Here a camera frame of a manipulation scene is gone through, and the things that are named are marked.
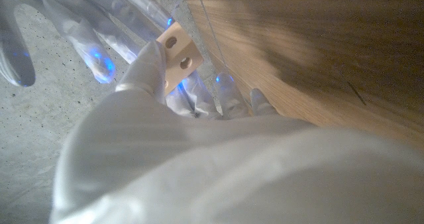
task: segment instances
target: wood grain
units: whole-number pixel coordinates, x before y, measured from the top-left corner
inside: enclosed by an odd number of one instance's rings
[[[187,0],[242,94],[424,148],[424,0]]]

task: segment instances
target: white sleeve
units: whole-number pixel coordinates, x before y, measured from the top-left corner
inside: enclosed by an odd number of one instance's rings
[[[392,141],[278,115],[206,121],[144,91],[71,133],[52,223],[424,223],[424,159]]]

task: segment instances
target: hole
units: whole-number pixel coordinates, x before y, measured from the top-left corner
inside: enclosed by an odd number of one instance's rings
[[[184,58],[180,62],[181,69],[186,69],[186,68],[189,68],[190,66],[191,66],[191,58]]]
[[[165,47],[172,48],[176,43],[177,43],[177,38],[172,36],[168,38],[167,41],[165,42]]]

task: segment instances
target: gray concrete surface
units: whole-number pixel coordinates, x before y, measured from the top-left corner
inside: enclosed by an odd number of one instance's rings
[[[198,70],[211,89],[215,70],[187,4],[158,2],[173,12],[204,54],[205,63]],[[27,6],[19,7],[16,15],[34,62],[36,83],[15,87],[0,78],[0,223],[46,223],[56,162],[66,135],[113,91],[128,64],[108,49],[117,77],[111,84],[99,84],[50,21]]]

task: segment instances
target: gloved hand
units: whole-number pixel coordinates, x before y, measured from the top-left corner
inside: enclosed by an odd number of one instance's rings
[[[156,91],[156,100],[164,103],[161,81],[164,81],[165,65],[164,59],[158,59],[163,57],[162,53],[163,48],[157,42],[151,42],[144,47],[138,61],[130,66],[116,91],[136,87],[147,91],[152,90]],[[212,95],[207,91],[196,71],[166,96],[166,105],[183,117],[228,120],[249,116],[248,107],[230,75],[219,74],[216,85],[223,115],[217,111]],[[259,89],[253,89],[250,97],[254,115],[278,114]]]
[[[160,31],[143,13],[162,28],[173,22],[154,0],[0,0],[0,73],[12,84],[21,86],[35,82],[28,49],[13,14],[15,7],[23,3],[53,22],[100,83],[113,79],[115,65],[95,32],[128,63],[140,52],[140,46],[110,20],[108,13],[147,41],[155,40]]]
[[[196,74],[164,97],[164,72],[164,50],[150,42],[76,125],[57,166],[51,223],[423,222],[418,152],[282,117],[257,89],[257,116],[247,117],[226,74],[217,92],[230,120],[214,120]]]

